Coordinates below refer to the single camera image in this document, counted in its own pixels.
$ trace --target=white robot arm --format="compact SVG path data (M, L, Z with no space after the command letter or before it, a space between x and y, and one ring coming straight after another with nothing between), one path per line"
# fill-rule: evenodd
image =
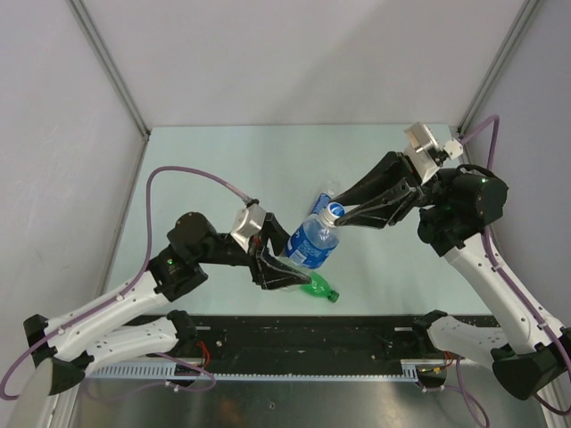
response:
M571 332L540 306L487 236L486 228L502 215L508 187L473 165L443 169L446 160L462 154L458 141L440 146L422 124L406 134L410 144L403 152L387 153L335 199L357 206L335 223L383 228L421 208L420 239L469 281L501 328L474 327L433 311L413 325L419 342L428 352L448 350L492 369L507 391L527 399L566 370L561 356L568 360ZM289 235L255 200L238 211L228 234L217 233L202 214L191 212L167 236L170 245L131 282L65 316L36 315L24 323L36 366L46 358L54 361L51 393L65 391L104 365L194 346L196 331L185 312L173 311L150 325L122 326L203 283L208 276L200 263L248 267L252 280L268 290L310 282L270 255L268 243L279 254Z
M474 165L443 169L462 145L440 146L427 125L406 131L409 145L389 152L354 187L335 198L357 208L338 226L393 226L420 208L418 235L474 287L501 328L461 323L442 311L427 314L413 329L429 350L448 350L493 370L502 386L528 399L566 370L571 333L524 287L489 237L501 217L508 187Z

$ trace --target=green bottle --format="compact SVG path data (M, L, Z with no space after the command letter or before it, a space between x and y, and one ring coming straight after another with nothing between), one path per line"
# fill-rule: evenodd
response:
M324 297L332 303L335 303L337 299L339 299L339 293L331 289L329 283L323 276L312 272L310 278L311 284L300 285L300 290L314 297Z

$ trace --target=bottle cap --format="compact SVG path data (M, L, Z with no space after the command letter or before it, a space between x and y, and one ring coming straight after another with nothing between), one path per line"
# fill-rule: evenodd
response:
M327 222L327 223L331 223L332 225L335 224L335 221L344 216L345 215L345 208L343 208L343 205L341 205L340 203L337 202L331 202L327 205L327 208L325 208L322 212L322 216L323 219Z

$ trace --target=clear plastic bottle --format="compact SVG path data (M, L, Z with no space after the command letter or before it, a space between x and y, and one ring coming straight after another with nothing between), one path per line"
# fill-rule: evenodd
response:
M336 181L327 181L319 187L318 197L311 207L310 214L319 214L333 198L341 192L341 185Z
M289 261L302 268L319 268L339 244L335 221L344 215L343 205L332 202L319 214L311 214L285 246Z

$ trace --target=white wall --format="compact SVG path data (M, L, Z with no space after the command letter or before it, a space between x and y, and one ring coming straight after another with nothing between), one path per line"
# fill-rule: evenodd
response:
M0 372L95 294L142 138L63 0L0 8ZM17 393L30 361L9 386ZM0 426L12 409L0 402Z
M571 325L571 3L551 0L480 114L501 117L495 171L509 185L497 225L505 258L529 289ZM491 132L469 147L487 155Z
M86 0L147 125L458 124L523 0Z

